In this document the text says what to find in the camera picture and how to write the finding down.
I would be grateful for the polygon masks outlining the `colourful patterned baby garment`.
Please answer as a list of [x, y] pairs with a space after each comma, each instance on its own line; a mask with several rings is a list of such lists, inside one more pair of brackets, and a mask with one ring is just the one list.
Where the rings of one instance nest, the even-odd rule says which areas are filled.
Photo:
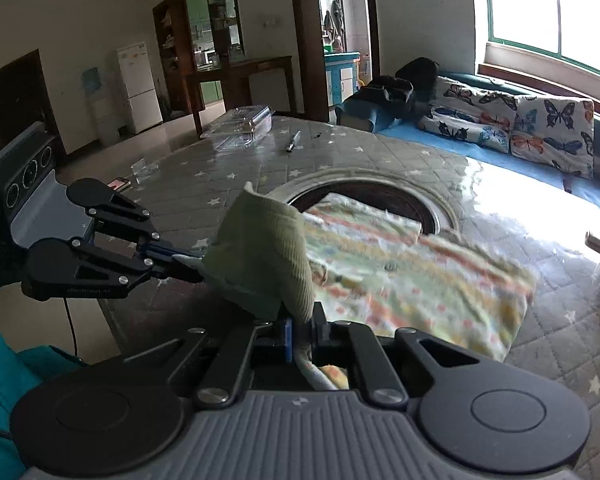
[[379, 336], [413, 327], [503, 361], [536, 289], [536, 274], [450, 230], [328, 194], [306, 211], [246, 186], [200, 257], [179, 256], [221, 296], [256, 318], [287, 311]]

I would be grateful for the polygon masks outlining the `smartphone on table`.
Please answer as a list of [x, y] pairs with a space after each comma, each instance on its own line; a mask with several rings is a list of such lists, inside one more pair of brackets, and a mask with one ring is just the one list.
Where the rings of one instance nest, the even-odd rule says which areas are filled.
[[125, 178], [115, 178], [108, 183], [108, 186], [114, 191], [123, 191], [131, 186], [131, 181]]

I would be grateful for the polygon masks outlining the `round black induction cooktop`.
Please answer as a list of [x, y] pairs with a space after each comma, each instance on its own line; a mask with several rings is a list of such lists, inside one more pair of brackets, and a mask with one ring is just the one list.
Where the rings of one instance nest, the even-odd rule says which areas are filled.
[[288, 204], [300, 212], [316, 205], [328, 194], [337, 194], [358, 203], [396, 214], [420, 223], [425, 234], [437, 234], [440, 231], [440, 218], [426, 198], [408, 188], [380, 183], [372, 180], [330, 181], [312, 184], [307, 191], [294, 196]]

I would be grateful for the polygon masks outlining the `teal chair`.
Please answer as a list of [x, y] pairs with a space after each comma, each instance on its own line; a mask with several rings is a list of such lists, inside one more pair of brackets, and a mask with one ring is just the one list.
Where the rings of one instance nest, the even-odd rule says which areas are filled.
[[84, 365], [54, 346], [15, 352], [0, 334], [0, 479], [18, 479], [26, 471], [9, 433], [9, 417], [17, 402], [33, 388]]

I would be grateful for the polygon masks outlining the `white refrigerator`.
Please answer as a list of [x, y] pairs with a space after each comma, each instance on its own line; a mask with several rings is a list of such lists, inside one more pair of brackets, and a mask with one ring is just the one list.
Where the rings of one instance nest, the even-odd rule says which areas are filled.
[[139, 133], [159, 125], [162, 114], [146, 44], [118, 49], [117, 57], [133, 131]]

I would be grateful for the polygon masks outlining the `clear plastic food container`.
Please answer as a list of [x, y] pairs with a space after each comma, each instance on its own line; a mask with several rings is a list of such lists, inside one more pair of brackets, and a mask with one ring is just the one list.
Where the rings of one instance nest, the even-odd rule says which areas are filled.
[[232, 108], [210, 122], [201, 135], [215, 151], [252, 148], [272, 129], [272, 110], [267, 105]]

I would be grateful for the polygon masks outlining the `black silver pen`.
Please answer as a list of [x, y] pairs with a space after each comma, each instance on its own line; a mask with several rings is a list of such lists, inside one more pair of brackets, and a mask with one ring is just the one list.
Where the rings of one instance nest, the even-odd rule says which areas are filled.
[[289, 143], [286, 146], [286, 152], [292, 153], [298, 146], [300, 141], [301, 131], [296, 131], [290, 138]]

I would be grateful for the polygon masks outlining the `dark wooden shelf cabinet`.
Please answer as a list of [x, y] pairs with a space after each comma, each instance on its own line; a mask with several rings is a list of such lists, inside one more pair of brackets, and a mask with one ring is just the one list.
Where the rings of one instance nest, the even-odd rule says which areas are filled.
[[249, 78], [281, 70], [288, 112], [298, 113], [289, 55], [247, 58], [237, 0], [163, 0], [152, 9], [169, 110], [193, 117], [204, 131], [204, 86], [218, 84], [226, 108], [253, 103]]

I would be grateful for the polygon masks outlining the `grey quilted star tablecloth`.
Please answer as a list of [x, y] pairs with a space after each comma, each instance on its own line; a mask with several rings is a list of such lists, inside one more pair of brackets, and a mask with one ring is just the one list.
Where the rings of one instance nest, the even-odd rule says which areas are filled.
[[300, 208], [328, 193], [400, 211], [424, 226], [456, 226], [471, 242], [530, 269], [538, 286], [508, 354], [512, 365], [561, 382], [586, 403], [592, 429], [577, 466], [600, 479], [600, 205], [583, 181], [544, 167], [515, 172], [408, 142], [279, 117], [259, 143], [220, 148], [179, 122], [88, 154], [61, 169], [64, 183], [126, 177], [128, 195], [179, 248], [210, 243], [246, 183]]

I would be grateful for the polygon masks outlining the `black bag on sofa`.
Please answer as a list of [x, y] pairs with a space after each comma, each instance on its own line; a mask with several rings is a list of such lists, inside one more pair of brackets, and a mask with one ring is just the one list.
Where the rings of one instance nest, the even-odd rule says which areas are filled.
[[361, 89], [361, 99], [379, 105], [394, 119], [407, 118], [434, 97], [439, 64], [415, 58], [393, 76], [378, 76]]

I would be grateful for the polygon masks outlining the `butterfly pillow lying flat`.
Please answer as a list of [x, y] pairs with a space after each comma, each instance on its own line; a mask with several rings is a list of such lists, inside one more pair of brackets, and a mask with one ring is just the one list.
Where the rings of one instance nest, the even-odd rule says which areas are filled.
[[418, 128], [507, 154], [517, 105], [512, 94], [439, 76], [434, 97], [419, 119]]

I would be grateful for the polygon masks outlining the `blue white small cabinet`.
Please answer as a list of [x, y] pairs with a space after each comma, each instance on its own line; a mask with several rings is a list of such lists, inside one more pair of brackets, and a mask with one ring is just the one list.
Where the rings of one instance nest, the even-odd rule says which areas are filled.
[[324, 54], [327, 99], [336, 106], [349, 99], [358, 90], [358, 51], [328, 52]]

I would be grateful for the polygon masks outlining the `blue sofa bed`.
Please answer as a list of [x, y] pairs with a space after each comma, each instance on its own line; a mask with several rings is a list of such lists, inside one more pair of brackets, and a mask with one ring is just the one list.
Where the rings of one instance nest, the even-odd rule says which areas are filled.
[[419, 58], [336, 107], [339, 125], [467, 155], [600, 206], [600, 118], [582, 96], [440, 74]]

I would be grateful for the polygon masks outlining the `butterfly pillow upright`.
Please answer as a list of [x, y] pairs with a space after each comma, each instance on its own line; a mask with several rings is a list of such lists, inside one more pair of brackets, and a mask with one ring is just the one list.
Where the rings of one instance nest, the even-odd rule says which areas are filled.
[[570, 96], [517, 96], [510, 154], [591, 179], [594, 171], [594, 102]]

